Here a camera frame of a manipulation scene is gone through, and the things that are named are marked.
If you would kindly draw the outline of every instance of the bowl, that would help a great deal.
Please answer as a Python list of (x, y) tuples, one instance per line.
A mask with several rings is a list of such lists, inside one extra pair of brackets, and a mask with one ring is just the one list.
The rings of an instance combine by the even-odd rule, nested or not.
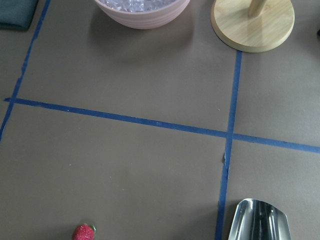
[(139, 12), (120, 11), (101, 3), (99, 0), (94, 0), (94, 2), (110, 18), (124, 26), (133, 29), (154, 29), (178, 17), (190, 0), (175, 0), (159, 9)]

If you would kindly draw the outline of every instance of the strawberry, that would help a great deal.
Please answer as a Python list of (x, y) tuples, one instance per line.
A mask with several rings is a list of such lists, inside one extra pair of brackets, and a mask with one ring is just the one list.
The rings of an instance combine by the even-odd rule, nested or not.
[(93, 240), (96, 228), (93, 225), (82, 224), (77, 226), (72, 234), (72, 240)]

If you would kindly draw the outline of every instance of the clear plastic crystal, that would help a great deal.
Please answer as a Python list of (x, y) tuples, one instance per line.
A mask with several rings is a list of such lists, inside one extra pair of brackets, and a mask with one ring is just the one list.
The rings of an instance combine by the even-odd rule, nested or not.
[(145, 12), (163, 8), (175, 0), (99, 0), (110, 8), (124, 12)]

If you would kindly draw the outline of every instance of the blue tape line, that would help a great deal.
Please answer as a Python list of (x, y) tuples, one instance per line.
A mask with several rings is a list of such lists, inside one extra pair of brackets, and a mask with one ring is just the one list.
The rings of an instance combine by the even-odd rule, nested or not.
[(228, 128), (227, 128), (227, 134), (226, 134), (226, 140), (225, 140), (225, 159), (224, 159), (224, 164), (222, 168), (222, 176), (221, 176), (221, 183), (220, 183), (218, 214), (216, 219), (215, 236), (214, 236), (215, 240), (221, 240), (222, 234), (223, 234), (226, 198), (227, 198), (227, 190), (228, 190), (229, 167), (230, 167), (230, 160), (231, 160), (231, 150), (232, 150), (232, 142), (233, 142), (233, 135), (234, 135), (234, 128), (235, 128), (237, 100), (238, 100), (241, 61), (242, 61), (242, 51), (237, 51), (236, 58), (235, 58), (234, 74), (233, 74), (233, 85), (232, 85), (232, 93), (231, 93)]
[(2, 124), (1, 124), (0, 142), (1, 142), (4, 130), (5, 130), (6, 124), (7, 124), (8, 120), (9, 120), (10, 115), (11, 115), (12, 109), (14, 107), (14, 104), (15, 104), (15, 101), (16, 101), (16, 98), (17, 98), (17, 95), (18, 95), (18, 92), (19, 92), (19, 89), (20, 89), (21, 82), (22, 82), (22, 80), (24, 78), (24, 75), (25, 75), (25, 72), (26, 72), (26, 69), (27, 69), (27, 66), (28, 66), (28, 61), (29, 61), (31, 49), (32, 49), (32, 47), (34, 45), (34, 41), (37, 39), (37, 37), (39, 35), (39, 32), (40, 32), (42, 23), (43, 23), (43, 21), (45, 19), (49, 4), (50, 4), (50, 0), (46, 0), (45, 5), (44, 5), (43, 10), (42, 10), (42, 13), (41, 13), (41, 16), (40, 16), (40, 19), (39, 19), (39, 21), (37, 23), (37, 26), (35, 28), (33, 37), (31, 39), (28, 51), (26, 52), (26, 56), (24, 58), (24, 61), (23, 61), (22, 67), (21, 67), (21, 76), (17, 79), (17, 81), (15, 83), (14, 90), (13, 90), (13, 93), (12, 93), (10, 101), (9, 101), (9, 106), (6, 109), (6, 113), (4, 115), (4, 118), (3, 118), (3, 121), (2, 121)]
[[(11, 101), (11, 99), (6, 98), (4, 101), (8, 102), (8, 101)], [(181, 124), (169, 123), (164, 121), (156, 121), (156, 120), (133, 117), (133, 116), (119, 115), (119, 114), (114, 114), (109, 112), (88, 110), (88, 109), (83, 109), (78, 107), (70, 107), (70, 106), (63, 106), (63, 105), (57, 105), (57, 104), (51, 104), (51, 103), (44, 103), (39, 101), (31, 101), (31, 100), (20, 99), (20, 98), (16, 98), (15, 103), (34, 106), (34, 107), (41, 107), (45, 109), (75, 113), (75, 114), (88, 115), (88, 116), (93, 116), (98, 118), (119, 120), (123, 122), (130, 122), (135, 124), (142, 124), (142, 125), (149, 125), (149, 126), (160, 127), (165, 129), (178, 130), (183, 132), (210, 135), (210, 136), (221, 137), (221, 138), (225, 138), (227, 134), (224, 131), (218, 131), (218, 130), (206, 129), (201, 127), (188, 126), (188, 125), (181, 125)]]
[(318, 147), (318, 146), (311, 146), (311, 145), (305, 145), (305, 144), (299, 144), (299, 143), (293, 143), (293, 142), (287, 142), (287, 141), (273, 140), (273, 139), (257, 137), (257, 136), (234, 134), (233, 139), (244, 141), (244, 142), (249, 142), (249, 143), (255, 143), (255, 144), (264, 144), (264, 145), (270, 145), (270, 146), (275, 146), (275, 147), (280, 147), (280, 148), (300, 150), (300, 151), (304, 151), (304, 152), (311, 152), (311, 153), (318, 153), (318, 154), (320, 153), (320, 147)]

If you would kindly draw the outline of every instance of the towel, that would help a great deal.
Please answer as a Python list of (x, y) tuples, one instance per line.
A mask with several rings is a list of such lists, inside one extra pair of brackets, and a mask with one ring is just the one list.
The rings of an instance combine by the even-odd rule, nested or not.
[(0, 0), (0, 28), (27, 30), (38, 0)]

